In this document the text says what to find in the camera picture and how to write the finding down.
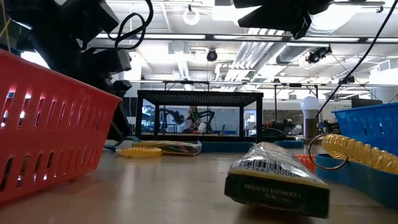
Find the blue plastic basket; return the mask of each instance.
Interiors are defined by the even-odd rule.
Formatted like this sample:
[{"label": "blue plastic basket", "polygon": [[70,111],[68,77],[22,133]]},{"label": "blue plastic basket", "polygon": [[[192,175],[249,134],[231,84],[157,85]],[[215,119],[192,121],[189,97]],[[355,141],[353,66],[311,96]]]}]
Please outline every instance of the blue plastic basket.
[{"label": "blue plastic basket", "polygon": [[398,103],[333,111],[344,136],[398,156]]}]

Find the plastic wrapper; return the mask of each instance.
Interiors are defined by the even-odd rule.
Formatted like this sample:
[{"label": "plastic wrapper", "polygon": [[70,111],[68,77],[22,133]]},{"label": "plastic wrapper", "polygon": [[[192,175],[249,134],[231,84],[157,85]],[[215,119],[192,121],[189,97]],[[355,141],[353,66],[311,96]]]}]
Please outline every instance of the plastic wrapper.
[{"label": "plastic wrapper", "polygon": [[201,143],[197,144],[178,141],[141,141],[132,144],[133,147],[156,147],[163,155],[195,156],[201,152]]},{"label": "plastic wrapper", "polygon": [[232,163],[224,190],[239,203],[320,218],[328,216],[329,191],[294,154],[268,142]]}]

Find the yellow coiled cable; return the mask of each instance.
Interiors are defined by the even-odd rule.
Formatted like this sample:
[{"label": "yellow coiled cable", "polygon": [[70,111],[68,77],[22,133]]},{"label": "yellow coiled cable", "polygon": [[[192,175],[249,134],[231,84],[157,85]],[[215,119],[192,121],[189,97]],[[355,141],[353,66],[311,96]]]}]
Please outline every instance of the yellow coiled cable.
[{"label": "yellow coiled cable", "polygon": [[151,158],[159,157],[162,155],[162,150],[155,147],[129,147],[120,148],[116,152],[124,157],[132,158]]},{"label": "yellow coiled cable", "polygon": [[398,174],[398,157],[387,151],[381,151],[378,147],[371,147],[369,144],[342,135],[327,134],[322,139],[322,148],[335,159],[358,162],[377,170]]}]

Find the barcode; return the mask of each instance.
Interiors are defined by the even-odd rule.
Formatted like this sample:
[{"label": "barcode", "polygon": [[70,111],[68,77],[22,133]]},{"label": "barcode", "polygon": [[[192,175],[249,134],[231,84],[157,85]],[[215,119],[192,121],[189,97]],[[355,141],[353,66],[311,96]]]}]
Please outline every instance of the barcode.
[{"label": "barcode", "polygon": [[281,161],[270,159],[241,161],[238,167],[246,168],[257,172],[274,173],[280,175],[288,175],[291,177],[298,177],[298,175],[291,173],[291,171],[283,168]]}]

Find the basket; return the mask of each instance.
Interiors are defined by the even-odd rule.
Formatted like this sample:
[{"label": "basket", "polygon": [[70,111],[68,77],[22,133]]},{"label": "basket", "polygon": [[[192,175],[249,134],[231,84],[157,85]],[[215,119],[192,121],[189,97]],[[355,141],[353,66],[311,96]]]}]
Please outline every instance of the basket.
[{"label": "basket", "polygon": [[120,98],[0,50],[0,203],[95,170]]},{"label": "basket", "polygon": [[344,136],[398,156],[398,103],[333,111]]}]

